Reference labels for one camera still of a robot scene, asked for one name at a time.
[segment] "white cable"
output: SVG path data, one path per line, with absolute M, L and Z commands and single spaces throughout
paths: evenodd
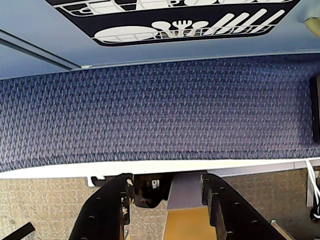
M 309 178 L 311 180 L 311 183 L 312 183 L 312 186 L 313 186 L 313 190 L 314 190 L 314 196 L 315 196 L 315 201 L 316 201 L 316 211 L 317 213 L 319 213 L 319 198 L 320 198 L 320 190 L 318 188 L 318 185 L 317 185 L 317 179 L 316 179 L 316 174 L 315 174 L 315 170 L 312 166 L 312 164 L 310 163 L 309 160 L 306 160 L 305 161 L 305 164 L 306 164 L 306 168 L 308 170 L 308 175 L 309 175 Z M 320 219 L 320 215 L 317 215 L 315 213 L 313 213 L 313 216 L 317 219 Z
M 306 162 L 306 167 L 307 167 L 307 170 L 309 173 L 309 178 L 310 178 L 312 186 L 313 186 L 316 204 L 319 205 L 320 190 L 319 190 L 318 185 L 316 183 L 316 174 L 315 174 L 314 168 L 312 167 L 311 163 L 308 160 L 306 160 L 305 162 Z

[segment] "white trim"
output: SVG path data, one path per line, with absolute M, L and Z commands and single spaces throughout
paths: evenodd
M 320 165 L 320 157 L 254 160 L 104 161 L 46 165 L 5 171 L 0 173 L 0 179 L 83 178 L 88 176 L 115 176 L 121 173 L 151 174 L 201 170 L 208 170 L 210 173 L 216 172 L 222 176 L 234 176 L 305 168 L 305 160 L 312 161 L 311 163 L 314 166 Z

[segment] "wooden board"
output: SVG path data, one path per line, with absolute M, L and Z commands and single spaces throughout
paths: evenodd
M 169 210 L 163 240 L 216 240 L 207 207 Z

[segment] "black plastic part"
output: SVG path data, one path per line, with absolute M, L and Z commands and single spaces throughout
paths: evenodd
M 109 180 L 83 205 L 69 240 L 124 240 L 134 197 L 132 174 Z
M 313 139 L 320 144 L 320 76 L 310 79 Z
M 203 174 L 202 204 L 208 206 L 217 240 L 285 240 L 236 190 L 214 174 Z
M 91 177 L 91 182 L 93 185 L 96 187 L 102 187 L 105 185 L 107 182 L 109 182 L 111 179 L 113 179 L 115 176 L 104 176 L 104 180 L 98 179 L 96 176 Z
M 34 226 L 28 222 L 26 225 L 20 227 L 18 230 L 14 231 L 2 240 L 22 240 L 33 231 L 35 231 Z
M 173 174 L 134 175 L 134 204 L 141 208 L 155 208 L 168 200 Z

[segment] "spoon icon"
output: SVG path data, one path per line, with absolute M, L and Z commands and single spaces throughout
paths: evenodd
M 164 31 L 169 38 L 174 38 L 169 28 L 171 27 L 171 24 L 167 21 L 155 21 L 151 24 L 151 26 L 155 29 L 160 29 Z

